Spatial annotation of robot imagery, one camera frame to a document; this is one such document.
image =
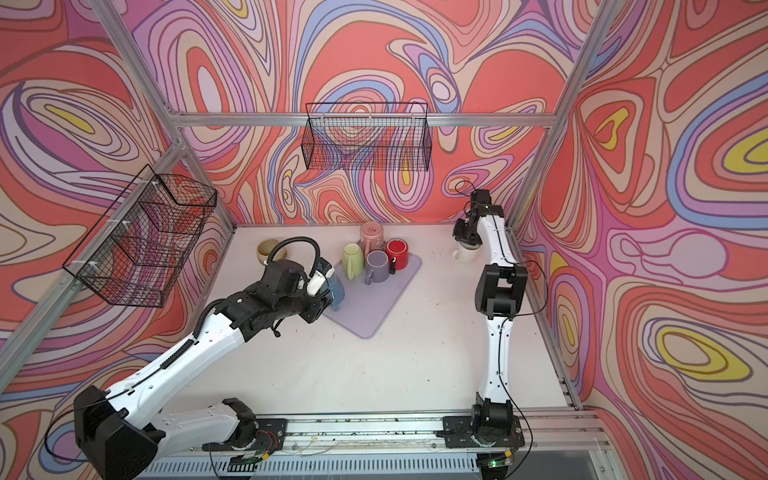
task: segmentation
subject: gray drying mat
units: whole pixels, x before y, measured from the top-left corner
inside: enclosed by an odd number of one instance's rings
[[[361,339],[369,339],[384,323],[392,307],[397,303],[411,279],[419,271],[422,259],[413,253],[408,254],[408,266],[398,270],[382,283],[366,285],[365,272],[350,280],[344,273],[341,263],[335,266],[336,278],[344,285],[344,300],[339,311],[334,312],[329,306],[323,312],[334,322],[354,333]]]

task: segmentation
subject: metal mesh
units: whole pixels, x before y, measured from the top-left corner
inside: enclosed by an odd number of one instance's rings
[[[426,104],[318,103],[306,109],[301,148],[307,170],[429,170]]]
[[[80,270],[67,271],[111,305],[162,307],[216,200],[212,187],[155,175]]]

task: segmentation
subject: wall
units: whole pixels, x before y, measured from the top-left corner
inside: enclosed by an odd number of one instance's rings
[[[126,182],[168,145],[86,4],[0,6],[0,342]],[[183,164],[175,172],[188,175]],[[94,477],[89,465],[41,448],[46,427],[86,386],[131,374],[182,337],[223,232],[212,218],[163,309],[78,295],[0,396],[0,478]],[[71,416],[53,429],[58,455],[80,455],[73,429]]]
[[[767,65],[765,2],[628,2],[516,226],[628,478],[768,476]]]
[[[592,2],[120,3],[172,109],[301,112],[309,101],[423,100],[437,112],[552,112]],[[531,128],[433,129],[428,174],[306,172],[301,128],[196,127],[238,223],[450,220],[466,179],[508,203]]]

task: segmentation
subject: blue mug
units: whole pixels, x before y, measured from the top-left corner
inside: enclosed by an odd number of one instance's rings
[[[333,311],[338,312],[339,305],[341,304],[342,300],[344,300],[344,285],[339,282],[339,279],[336,278],[336,274],[334,273],[326,281],[326,286],[328,287],[328,290],[331,291],[331,297],[333,298],[333,301],[331,302],[331,308]]]

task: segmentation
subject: cup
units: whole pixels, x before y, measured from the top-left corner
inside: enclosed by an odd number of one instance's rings
[[[270,238],[268,240],[263,241],[262,243],[259,243],[259,246],[256,247],[256,258],[259,259],[259,263],[262,265],[266,265],[266,258],[270,255],[270,252],[274,247],[277,247],[277,244],[280,243],[278,240],[275,240],[273,238]],[[273,260],[280,260],[288,256],[288,252],[286,251],[286,248],[283,247],[280,249],[279,252],[277,252],[277,255],[273,258]]]
[[[379,222],[364,223],[360,227],[360,246],[365,258],[374,250],[384,250],[384,227]]]
[[[389,256],[383,250],[374,250],[366,257],[366,285],[381,283],[389,278]]]
[[[475,261],[479,251],[479,245],[467,245],[466,243],[459,243],[458,249],[454,250],[453,252],[453,258],[457,259],[459,263],[468,265]]]
[[[333,298],[333,301],[331,301],[331,308],[338,312],[339,305],[342,300],[344,300],[344,285],[339,282],[339,279],[336,278],[336,274],[334,273],[326,281],[326,286],[328,287],[328,290],[331,291],[331,297]]]
[[[390,273],[392,270],[402,270],[408,266],[408,244],[402,238],[393,238],[386,243],[386,254],[389,256]]]
[[[360,275],[365,266],[360,245],[357,243],[348,243],[344,246],[344,254],[341,257],[341,263],[344,266],[344,271],[346,272],[346,277],[348,279],[354,280],[356,276]]]

